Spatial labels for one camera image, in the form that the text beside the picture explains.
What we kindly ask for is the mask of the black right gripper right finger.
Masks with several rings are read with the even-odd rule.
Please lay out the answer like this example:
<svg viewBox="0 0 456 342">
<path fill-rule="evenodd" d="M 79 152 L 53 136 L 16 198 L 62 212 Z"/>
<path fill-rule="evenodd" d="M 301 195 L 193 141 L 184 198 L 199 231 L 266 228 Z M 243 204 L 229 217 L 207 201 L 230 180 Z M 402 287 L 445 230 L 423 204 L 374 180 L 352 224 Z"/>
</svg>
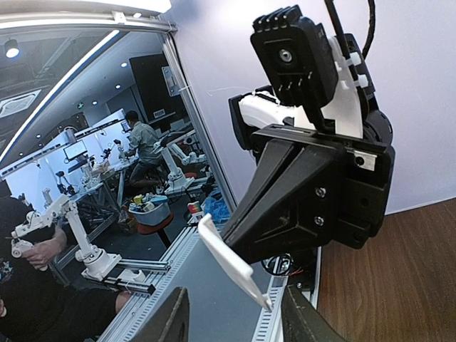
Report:
<svg viewBox="0 0 456 342">
<path fill-rule="evenodd" d="M 281 322 L 284 342 L 346 342 L 295 286 L 284 290 Z"/>
</svg>

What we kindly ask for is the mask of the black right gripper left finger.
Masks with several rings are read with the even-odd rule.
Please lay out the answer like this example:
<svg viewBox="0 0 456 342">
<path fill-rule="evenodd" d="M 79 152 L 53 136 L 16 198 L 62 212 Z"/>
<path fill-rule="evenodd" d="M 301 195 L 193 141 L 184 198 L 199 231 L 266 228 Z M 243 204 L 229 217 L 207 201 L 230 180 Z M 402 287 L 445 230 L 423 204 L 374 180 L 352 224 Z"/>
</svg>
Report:
<svg viewBox="0 0 456 342">
<path fill-rule="evenodd" d="M 176 287 L 158 310 L 130 339 L 133 342 L 187 342 L 190 301 L 184 287 Z"/>
</svg>

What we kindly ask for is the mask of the grey battery compartment cover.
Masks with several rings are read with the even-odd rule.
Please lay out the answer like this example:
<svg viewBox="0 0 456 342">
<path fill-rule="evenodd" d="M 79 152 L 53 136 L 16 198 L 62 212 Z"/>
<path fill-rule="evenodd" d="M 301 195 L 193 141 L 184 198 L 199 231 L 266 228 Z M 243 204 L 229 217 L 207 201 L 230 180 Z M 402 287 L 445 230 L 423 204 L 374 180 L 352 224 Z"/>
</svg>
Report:
<svg viewBox="0 0 456 342">
<path fill-rule="evenodd" d="M 270 296 L 263 294 L 252 278 L 253 268 L 223 241 L 212 221 L 211 214 L 206 214 L 201 218 L 197 231 L 200 239 L 225 274 L 264 310 L 272 312 L 273 303 Z"/>
</svg>

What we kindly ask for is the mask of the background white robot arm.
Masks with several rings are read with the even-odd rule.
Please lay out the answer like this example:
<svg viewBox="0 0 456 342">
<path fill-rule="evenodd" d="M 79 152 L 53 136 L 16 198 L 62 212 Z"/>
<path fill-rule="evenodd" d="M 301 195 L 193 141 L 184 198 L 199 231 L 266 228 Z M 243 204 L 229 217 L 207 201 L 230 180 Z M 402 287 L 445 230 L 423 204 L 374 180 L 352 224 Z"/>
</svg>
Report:
<svg viewBox="0 0 456 342">
<path fill-rule="evenodd" d="M 173 155 L 181 159 L 187 156 L 173 143 L 157 142 L 154 153 L 160 153 L 170 171 L 168 181 L 172 191 L 183 189 L 179 182 L 186 180 L 182 170 L 176 165 Z M 289 284 L 284 290 L 281 300 L 282 341 L 343 341 L 344 339 L 328 324 L 316 310 L 321 284 L 320 247 L 310 250 L 311 256 L 306 258 L 310 264 L 304 266 L 310 272 L 312 286 L 299 289 L 296 284 Z"/>
</svg>

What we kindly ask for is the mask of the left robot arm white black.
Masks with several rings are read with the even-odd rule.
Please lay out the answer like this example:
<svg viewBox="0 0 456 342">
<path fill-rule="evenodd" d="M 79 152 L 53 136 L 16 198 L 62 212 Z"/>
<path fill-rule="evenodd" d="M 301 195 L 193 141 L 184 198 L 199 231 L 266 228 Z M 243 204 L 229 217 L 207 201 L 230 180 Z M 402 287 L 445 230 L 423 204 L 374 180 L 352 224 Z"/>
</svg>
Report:
<svg viewBox="0 0 456 342">
<path fill-rule="evenodd" d="M 222 232 L 249 264 L 337 241 L 360 249 L 383 225 L 395 151 L 388 118 L 373 108 L 352 138 L 320 133 L 302 108 L 268 88 L 231 98 L 239 144 L 256 171 Z"/>
</svg>

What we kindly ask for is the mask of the operator hand with leader arm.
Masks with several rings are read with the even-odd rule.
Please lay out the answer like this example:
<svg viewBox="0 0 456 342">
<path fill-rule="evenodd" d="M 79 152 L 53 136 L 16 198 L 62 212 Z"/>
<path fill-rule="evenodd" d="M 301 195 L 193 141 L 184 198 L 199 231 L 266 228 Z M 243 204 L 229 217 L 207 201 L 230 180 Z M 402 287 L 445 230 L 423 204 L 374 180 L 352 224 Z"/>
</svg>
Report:
<svg viewBox="0 0 456 342">
<path fill-rule="evenodd" d="M 58 230 L 51 239 L 35 244 L 24 256 L 35 269 L 46 270 L 49 263 L 66 248 L 66 242 L 66 234 Z"/>
</svg>

